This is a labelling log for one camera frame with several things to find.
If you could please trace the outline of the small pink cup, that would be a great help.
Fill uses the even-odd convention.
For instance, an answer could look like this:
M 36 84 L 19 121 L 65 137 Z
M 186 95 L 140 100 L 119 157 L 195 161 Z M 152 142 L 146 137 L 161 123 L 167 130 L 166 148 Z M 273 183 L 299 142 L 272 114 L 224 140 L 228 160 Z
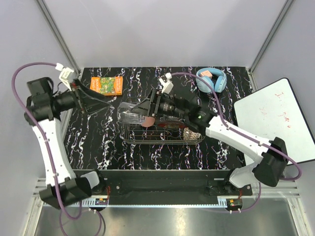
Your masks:
M 155 123 L 154 117 L 145 117 L 144 121 L 141 123 L 143 127 L 151 127 Z

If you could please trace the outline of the clear drinking glass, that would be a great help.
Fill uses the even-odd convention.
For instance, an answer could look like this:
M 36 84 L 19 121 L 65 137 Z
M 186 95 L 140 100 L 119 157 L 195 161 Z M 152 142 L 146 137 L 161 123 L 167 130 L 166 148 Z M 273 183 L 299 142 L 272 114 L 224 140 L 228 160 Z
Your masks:
M 117 119 L 124 124 L 138 124 L 141 125 L 145 121 L 145 117 L 141 114 L 136 114 L 132 111 L 136 104 L 122 102 L 117 109 Z

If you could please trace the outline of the wire dish rack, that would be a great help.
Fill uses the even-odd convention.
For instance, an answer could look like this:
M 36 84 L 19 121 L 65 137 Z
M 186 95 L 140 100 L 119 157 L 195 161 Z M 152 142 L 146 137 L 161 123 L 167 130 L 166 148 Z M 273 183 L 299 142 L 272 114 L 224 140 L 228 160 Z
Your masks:
M 131 97 L 125 102 L 127 103 L 140 103 L 145 97 Z M 158 123 L 163 121 L 181 121 L 180 118 L 172 116 L 160 116 L 155 117 L 155 123 L 151 127 L 143 127 L 138 124 L 124 124 L 119 123 L 122 126 L 122 139 L 128 144 L 148 144 L 148 145 L 195 145 L 200 143 L 198 141 L 184 141 L 183 140 L 183 131 L 184 129 L 164 129 L 157 126 Z

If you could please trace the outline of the beige patterned bowl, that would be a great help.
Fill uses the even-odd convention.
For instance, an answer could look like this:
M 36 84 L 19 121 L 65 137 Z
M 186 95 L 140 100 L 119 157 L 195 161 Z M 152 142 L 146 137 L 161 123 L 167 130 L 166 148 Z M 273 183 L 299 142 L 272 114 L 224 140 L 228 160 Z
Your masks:
M 201 140 L 202 136 L 200 133 L 196 133 L 188 129 L 187 127 L 184 128 L 183 131 L 183 140 L 184 141 L 198 141 Z

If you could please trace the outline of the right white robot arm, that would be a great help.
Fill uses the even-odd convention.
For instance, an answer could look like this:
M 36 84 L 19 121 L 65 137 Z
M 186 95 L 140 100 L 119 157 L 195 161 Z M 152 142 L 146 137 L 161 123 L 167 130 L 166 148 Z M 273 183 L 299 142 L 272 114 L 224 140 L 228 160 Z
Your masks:
M 145 117 L 166 115 L 180 118 L 189 130 L 222 141 L 251 158 L 253 163 L 250 165 L 230 171 L 228 180 L 223 183 L 224 191 L 229 195 L 256 182 L 275 187 L 287 166 L 283 139 L 262 138 L 227 122 L 202 105 L 193 93 L 169 95 L 153 89 L 131 112 Z

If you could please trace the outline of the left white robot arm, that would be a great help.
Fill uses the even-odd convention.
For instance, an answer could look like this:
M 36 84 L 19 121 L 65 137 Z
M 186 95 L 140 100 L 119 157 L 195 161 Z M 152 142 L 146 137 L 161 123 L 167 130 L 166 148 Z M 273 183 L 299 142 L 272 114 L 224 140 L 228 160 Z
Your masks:
M 27 83 L 31 95 L 27 98 L 24 116 L 38 139 L 46 173 L 46 188 L 39 192 L 41 200 L 61 209 L 107 189 L 100 171 L 92 170 L 81 176 L 72 169 L 65 151 L 61 133 L 61 113 L 77 109 L 84 115 L 93 115 L 108 104 L 104 95 L 85 87 L 74 79 L 70 88 L 53 93 L 52 80 L 42 77 Z

